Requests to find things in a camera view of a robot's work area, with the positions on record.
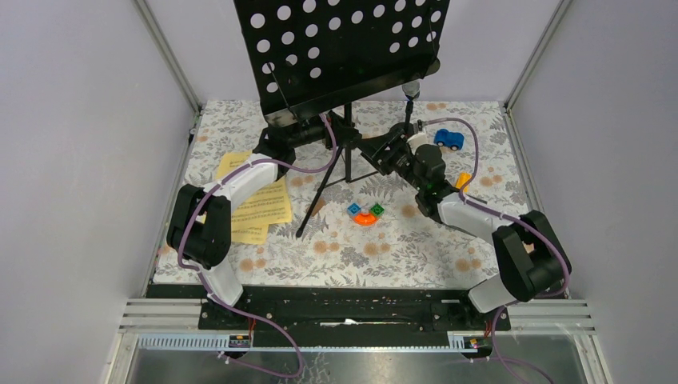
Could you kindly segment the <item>yellow sheet music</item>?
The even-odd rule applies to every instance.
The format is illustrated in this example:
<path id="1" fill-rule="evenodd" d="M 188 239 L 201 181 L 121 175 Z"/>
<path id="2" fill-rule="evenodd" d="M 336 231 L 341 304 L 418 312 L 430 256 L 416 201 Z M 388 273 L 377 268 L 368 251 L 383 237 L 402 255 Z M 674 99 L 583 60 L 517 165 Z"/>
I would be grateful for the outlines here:
<path id="1" fill-rule="evenodd" d="M 222 180 L 231 170 L 240 166 L 249 156 L 250 151 L 225 154 L 216 170 L 215 180 Z M 253 196 L 245 200 L 234 212 L 231 222 L 232 242 L 261 245 L 267 238 L 269 224 L 255 218 L 255 201 Z"/>
<path id="2" fill-rule="evenodd" d="M 260 218 L 268 224 L 292 221 L 293 212 L 285 177 L 259 190 L 253 196 L 256 198 L 255 218 Z"/>

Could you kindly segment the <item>black music stand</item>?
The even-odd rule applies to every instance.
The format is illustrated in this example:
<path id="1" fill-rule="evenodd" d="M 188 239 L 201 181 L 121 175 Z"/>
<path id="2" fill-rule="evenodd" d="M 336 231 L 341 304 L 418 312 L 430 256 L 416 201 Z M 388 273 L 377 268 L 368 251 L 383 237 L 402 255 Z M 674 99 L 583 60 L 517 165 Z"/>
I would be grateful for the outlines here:
<path id="1" fill-rule="evenodd" d="M 341 149 L 361 140 L 335 109 L 440 68 L 446 1 L 237 1 L 267 127 L 326 114 Z"/>

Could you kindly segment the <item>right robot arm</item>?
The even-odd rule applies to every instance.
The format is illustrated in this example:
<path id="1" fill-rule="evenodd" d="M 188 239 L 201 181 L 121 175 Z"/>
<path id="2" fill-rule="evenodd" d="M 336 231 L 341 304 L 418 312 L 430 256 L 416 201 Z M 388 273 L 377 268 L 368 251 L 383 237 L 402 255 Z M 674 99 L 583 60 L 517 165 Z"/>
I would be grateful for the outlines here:
<path id="1" fill-rule="evenodd" d="M 493 246 L 498 273 L 471 288 L 458 309 L 466 328 L 477 330 L 498 307 L 528 302 L 557 282 L 568 282 L 572 267 L 545 215 L 532 210 L 513 217 L 465 195 L 446 179 L 441 149 L 425 133 L 408 136 L 397 124 L 357 147 L 381 174 L 395 173 L 417 190 L 424 216 Z"/>

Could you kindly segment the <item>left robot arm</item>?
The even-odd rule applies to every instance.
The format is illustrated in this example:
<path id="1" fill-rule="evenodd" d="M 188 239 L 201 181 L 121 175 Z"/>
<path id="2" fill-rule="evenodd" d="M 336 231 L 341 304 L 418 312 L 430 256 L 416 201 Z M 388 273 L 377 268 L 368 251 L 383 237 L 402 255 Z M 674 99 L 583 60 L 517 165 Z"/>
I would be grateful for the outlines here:
<path id="1" fill-rule="evenodd" d="M 217 318 L 230 329 L 243 326 L 248 318 L 246 304 L 238 301 L 243 285 L 226 264 L 233 213 L 288 170 L 300 170 L 293 164 L 297 147 L 321 140 L 329 141 L 333 163 L 338 144 L 326 114 L 299 130 L 268 127 L 251 155 L 226 176 L 206 186 L 186 184 L 177 192 L 166 243 L 176 250 L 181 268 L 197 273 L 209 299 L 220 304 Z"/>

